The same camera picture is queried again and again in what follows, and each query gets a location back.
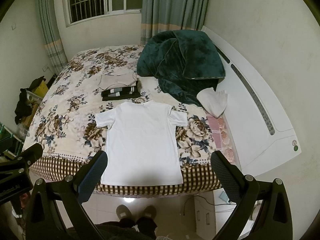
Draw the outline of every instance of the white t-shirt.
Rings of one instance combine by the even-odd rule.
[[[154,101],[124,102],[96,114],[97,127],[108,126],[108,166],[101,183],[115,186],[182,184],[176,126],[187,126],[187,114]]]

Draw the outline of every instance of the checkered bed skirt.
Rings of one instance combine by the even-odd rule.
[[[75,175],[82,165],[76,161],[55,157],[42,157],[30,170],[50,181],[62,180],[67,175]],[[196,164],[181,169],[183,184],[153,187],[111,186],[98,183],[96,190],[119,197],[164,197],[169,195],[185,195],[186,193],[205,192],[221,187],[211,169],[210,164]]]

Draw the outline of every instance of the person's foot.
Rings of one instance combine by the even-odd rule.
[[[122,218],[132,219],[132,214],[131,214],[129,208],[127,208],[125,205],[118,206],[116,209],[116,214],[120,220]]]
[[[146,208],[142,213],[142,217],[151,218],[152,220],[155,219],[156,215],[157,215],[157,210],[153,205],[146,206]]]

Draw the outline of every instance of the white towel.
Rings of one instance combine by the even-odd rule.
[[[219,117],[227,107],[228,94],[225,90],[216,92],[213,88],[206,88],[197,94],[197,99],[209,114]]]

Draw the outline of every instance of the white cloth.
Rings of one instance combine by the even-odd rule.
[[[187,126],[187,114],[167,104],[124,102],[95,116],[108,126],[105,185],[158,186],[182,184],[176,126]]]
[[[228,94],[225,90],[216,92],[206,88],[197,94],[197,99],[209,114],[218,118],[227,107]]]
[[[113,75],[101,75],[98,87],[100,89],[107,90],[112,88],[122,88],[135,86],[137,81],[137,74],[135,72],[130,73],[113,73]]]

